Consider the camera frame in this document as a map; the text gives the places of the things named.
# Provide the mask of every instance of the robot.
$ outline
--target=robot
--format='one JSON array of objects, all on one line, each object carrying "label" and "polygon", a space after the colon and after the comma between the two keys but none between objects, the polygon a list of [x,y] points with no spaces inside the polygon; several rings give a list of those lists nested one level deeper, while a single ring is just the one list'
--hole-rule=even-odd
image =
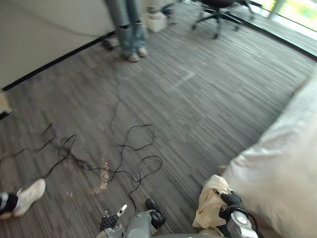
[{"label": "robot", "polygon": [[[220,193],[216,191],[228,206],[222,206],[219,216],[226,220],[226,226],[232,238],[258,238],[248,219],[248,213],[242,208],[240,197],[235,193]],[[218,238],[209,234],[170,234],[152,236],[155,230],[165,223],[165,216],[153,199],[146,201],[146,212],[133,217],[126,229],[116,226],[119,217],[124,213],[124,205],[113,216],[104,216],[100,224],[100,233],[96,238]]]}]

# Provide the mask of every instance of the floor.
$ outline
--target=floor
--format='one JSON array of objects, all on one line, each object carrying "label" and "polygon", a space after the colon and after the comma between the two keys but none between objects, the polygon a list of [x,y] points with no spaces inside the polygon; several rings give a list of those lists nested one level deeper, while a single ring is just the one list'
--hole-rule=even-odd
[{"label": "floor", "polygon": [[[244,20],[250,20],[250,12],[246,7],[236,6],[232,9],[232,13],[238,17],[241,17]],[[267,17],[261,16],[260,14],[255,14],[255,18],[251,20],[251,22],[260,28],[267,30],[268,32],[273,33],[274,35],[285,39],[292,44],[314,54],[317,55],[317,41],[316,35],[313,38],[306,36],[304,34],[299,33],[279,22],[276,22],[272,19],[268,19]]]},{"label": "floor", "polygon": [[[218,40],[212,39],[212,21],[193,32],[198,9],[178,7],[177,24],[152,34],[150,55],[138,63],[94,45],[8,91],[14,111],[0,121],[0,154],[40,147],[39,133],[52,122],[56,141],[76,134],[77,157],[94,166],[107,161],[113,169],[127,130],[151,123],[154,144],[124,152],[122,169],[135,178],[141,158],[155,154],[163,160],[132,194],[137,210],[145,210],[145,199],[152,197],[167,218],[161,234],[196,232],[191,224],[204,182],[258,140],[316,63],[248,27],[235,32],[228,23]],[[117,94],[121,100],[114,110]],[[128,138],[134,147],[150,141],[148,127]],[[0,190],[27,186],[58,160],[50,145],[3,160]],[[155,160],[146,162],[142,174],[155,166]],[[127,204],[123,225],[134,214],[127,193],[136,183],[125,174],[92,194],[100,185],[98,176],[66,160],[46,181],[46,193],[24,217],[0,223],[1,237],[93,238],[104,210]]]}]

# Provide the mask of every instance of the black sock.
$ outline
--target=black sock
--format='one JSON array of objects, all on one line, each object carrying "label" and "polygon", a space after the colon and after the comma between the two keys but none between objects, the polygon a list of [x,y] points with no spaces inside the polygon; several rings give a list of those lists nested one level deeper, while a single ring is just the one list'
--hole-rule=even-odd
[{"label": "black sock", "polygon": [[13,212],[18,203],[18,197],[14,193],[0,193],[0,215],[5,212]]}]

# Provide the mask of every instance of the shoe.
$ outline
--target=shoe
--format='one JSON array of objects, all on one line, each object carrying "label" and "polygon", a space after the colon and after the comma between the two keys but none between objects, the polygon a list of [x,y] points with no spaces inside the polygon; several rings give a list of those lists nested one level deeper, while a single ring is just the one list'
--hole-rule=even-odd
[{"label": "shoe", "polygon": [[13,211],[14,217],[23,216],[33,202],[39,200],[45,191],[46,183],[44,179],[39,179],[29,186],[26,190],[17,193],[18,204]]},{"label": "shoe", "polygon": [[140,60],[140,57],[138,55],[132,55],[132,56],[129,56],[127,58],[127,60],[130,61],[130,62],[135,63],[135,62],[138,62]]},{"label": "shoe", "polygon": [[145,57],[148,55],[148,50],[145,47],[141,47],[138,49],[138,54],[140,57]]}]

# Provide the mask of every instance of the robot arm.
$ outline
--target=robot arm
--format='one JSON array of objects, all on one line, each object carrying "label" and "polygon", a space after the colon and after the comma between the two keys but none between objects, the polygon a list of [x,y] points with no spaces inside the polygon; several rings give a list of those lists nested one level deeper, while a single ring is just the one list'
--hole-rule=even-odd
[{"label": "robot arm", "polygon": [[221,199],[228,204],[222,206],[219,211],[219,216],[226,220],[227,229],[232,238],[258,238],[258,234],[252,229],[252,224],[248,219],[248,212],[242,208],[240,197],[232,191],[230,194],[225,194],[216,191]]}]

